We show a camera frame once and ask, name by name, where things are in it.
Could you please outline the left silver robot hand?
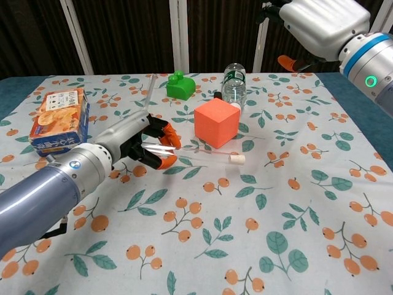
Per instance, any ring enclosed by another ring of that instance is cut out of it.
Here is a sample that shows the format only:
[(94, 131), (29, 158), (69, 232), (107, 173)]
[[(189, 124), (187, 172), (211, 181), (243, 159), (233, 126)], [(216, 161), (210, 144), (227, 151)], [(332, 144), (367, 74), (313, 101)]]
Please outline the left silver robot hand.
[(172, 149), (181, 148), (180, 139), (171, 124), (151, 116), (147, 111), (136, 111), (110, 126), (101, 132), (93, 143), (106, 148), (113, 163), (129, 157), (153, 169), (165, 170), (176, 162), (176, 155), (162, 158), (144, 149), (143, 134), (159, 139), (162, 145)]

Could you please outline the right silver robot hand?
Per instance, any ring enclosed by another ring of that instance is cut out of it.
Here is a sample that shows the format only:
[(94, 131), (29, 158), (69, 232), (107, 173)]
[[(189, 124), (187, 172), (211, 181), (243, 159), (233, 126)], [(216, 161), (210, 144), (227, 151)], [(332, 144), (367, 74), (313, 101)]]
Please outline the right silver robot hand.
[(338, 61), (345, 45), (370, 29), (370, 12), (356, 1), (263, 1), (257, 21), (282, 24), (303, 46), (298, 59), (286, 55), (278, 63), (298, 73), (316, 64)]

